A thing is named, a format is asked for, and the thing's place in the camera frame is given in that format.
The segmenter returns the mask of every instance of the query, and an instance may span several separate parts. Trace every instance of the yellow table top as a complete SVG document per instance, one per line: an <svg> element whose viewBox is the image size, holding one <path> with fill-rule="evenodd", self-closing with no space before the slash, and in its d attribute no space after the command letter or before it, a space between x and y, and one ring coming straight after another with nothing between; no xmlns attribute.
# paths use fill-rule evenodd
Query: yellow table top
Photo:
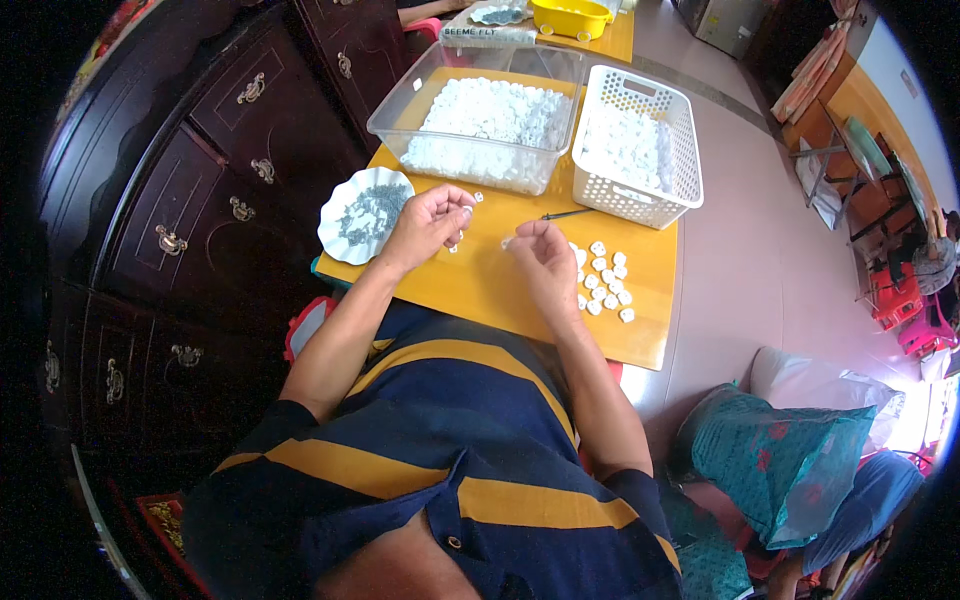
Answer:
<svg viewBox="0 0 960 600"><path fill-rule="evenodd" d="M396 157L382 145L368 166L404 171ZM551 341L513 257L501 249L500 242L513 235L517 225L545 213L583 208L571 197L573 172L570 153L561 156L541 196L453 181L467 191L482 191L484 202L474 210L470 229L465 232L458 251L450 253L441 249L400 282L396 297L526 337ZM407 177L418 193L445 182L409 173ZM659 371L663 366L673 302L677 224L657 231L602 212L565 217L556 224L567 239L581 248L601 240L607 247L608 258L617 251L627 255L625 284L634 297L631 306L636 319L624 324L617 317L618 311L607 309L597 317L585 313L584 319L604 356ZM349 282L356 281L364 268L336 261L326 253L316 265L318 273ZM584 270L593 272L589 261ZM579 288L580 293L589 298L583 284Z"/></svg>
<svg viewBox="0 0 960 600"><path fill-rule="evenodd" d="M583 42L574 37L537 34L537 42L560 44L630 62L634 59L634 14L618 14L613 23L607 26L607 31L592 41Z"/></svg>

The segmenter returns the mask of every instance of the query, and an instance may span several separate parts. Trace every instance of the scalloped plate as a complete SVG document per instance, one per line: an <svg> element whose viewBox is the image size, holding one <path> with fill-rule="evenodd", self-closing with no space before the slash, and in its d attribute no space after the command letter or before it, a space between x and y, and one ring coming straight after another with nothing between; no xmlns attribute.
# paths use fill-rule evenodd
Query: scalloped plate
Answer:
<svg viewBox="0 0 960 600"><path fill-rule="evenodd" d="M333 188L330 200L320 209L320 226L317 227L317 237L324 245L324 252L334 260L347 262L351 265L363 265L371 258L380 254L383 245L394 230L394 223L387 224L387 230L379 240L372 240L366 244L351 246L347 238L340 236L340 220L347 214L347 208L356 202L364 190L375 185L402 184L407 188L407 200L414 196L414 186L407 176L386 167L373 167L357 171L349 180Z"/></svg>
<svg viewBox="0 0 960 600"><path fill-rule="evenodd" d="M511 8L509 6L487 6L480 7L470 13L470 20L484 25L512 25L522 23L528 18L524 9Z"/></svg>

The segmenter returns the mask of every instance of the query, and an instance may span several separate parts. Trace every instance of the teal plastic bag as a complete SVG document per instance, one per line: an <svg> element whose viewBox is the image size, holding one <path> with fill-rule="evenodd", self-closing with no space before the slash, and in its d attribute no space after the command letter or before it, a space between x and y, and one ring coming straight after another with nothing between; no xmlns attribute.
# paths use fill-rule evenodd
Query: teal plastic bag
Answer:
<svg viewBox="0 0 960 600"><path fill-rule="evenodd" d="M674 540L685 600L736 600L753 591L747 563L713 515L660 482L660 505Z"/></svg>
<svg viewBox="0 0 960 600"><path fill-rule="evenodd" d="M829 527L850 493L875 415L875 406L778 410L724 384L681 426L673 476L709 480L767 548L804 546Z"/></svg>

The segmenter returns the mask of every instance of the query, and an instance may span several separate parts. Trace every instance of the navy and yellow striped shirt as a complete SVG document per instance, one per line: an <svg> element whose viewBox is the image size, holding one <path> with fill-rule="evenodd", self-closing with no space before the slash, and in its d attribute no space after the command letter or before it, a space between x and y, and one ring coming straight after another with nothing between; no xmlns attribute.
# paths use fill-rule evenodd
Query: navy and yellow striped shirt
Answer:
<svg viewBox="0 0 960 600"><path fill-rule="evenodd" d="M656 482L581 467L560 387L521 338L392 310L335 419L281 400L189 495L187 560L218 597L307 597L425 509L486 599L680 598ZM459 548L447 543L461 541Z"/></svg>

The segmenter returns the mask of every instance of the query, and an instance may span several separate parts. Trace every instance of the brass drawer pull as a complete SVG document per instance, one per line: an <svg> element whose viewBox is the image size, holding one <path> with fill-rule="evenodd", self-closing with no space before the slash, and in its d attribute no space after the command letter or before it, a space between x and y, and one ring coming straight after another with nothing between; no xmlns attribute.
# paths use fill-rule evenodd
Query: brass drawer pull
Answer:
<svg viewBox="0 0 960 600"><path fill-rule="evenodd" d="M255 102L266 88L267 85L263 83L263 73L257 73L256 77L253 78L253 81L247 84L247 89L242 91L240 95L237 96L237 104L242 105L245 102Z"/></svg>
<svg viewBox="0 0 960 600"><path fill-rule="evenodd" d="M350 59L347 58L346 54L344 54L343 52L337 53L337 66L340 67L340 73L347 79L350 79L353 77L353 74L350 73L351 65L352 63L350 62Z"/></svg>
<svg viewBox="0 0 960 600"><path fill-rule="evenodd" d="M204 355L203 348L191 348L190 346L180 346L179 344L173 344L170 347L170 351L177 356L177 362L180 363L180 366L186 367L187 369L200 364L200 357Z"/></svg>
<svg viewBox="0 0 960 600"><path fill-rule="evenodd" d="M43 361L43 370L47 373L48 394L52 394L60 386L60 360L53 348L54 343L47 340L47 359Z"/></svg>
<svg viewBox="0 0 960 600"><path fill-rule="evenodd" d="M230 196L230 206L233 206L233 218L240 223L247 223L256 216L256 211L247 207L247 203L240 202L236 196Z"/></svg>
<svg viewBox="0 0 960 600"><path fill-rule="evenodd" d="M116 368L117 361L107 361L107 404L123 397L123 374Z"/></svg>
<svg viewBox="0 0 960 600"><path fill-rule="evenodd" d="M156 226L154 231L156 231L156 234L159 235L156 243L164 252L170 254L171 256L177 256L186 250L186 240L179 239L173 231L168 232L167 228L163 225Z"/></svg>
<svg viewBox="0 0 960 600"><path fill-rule="evenodd" d="M265 182L274 182L274 164L269 158L263 160L251 160L250 166L256 170L256 174Z"/></svg>

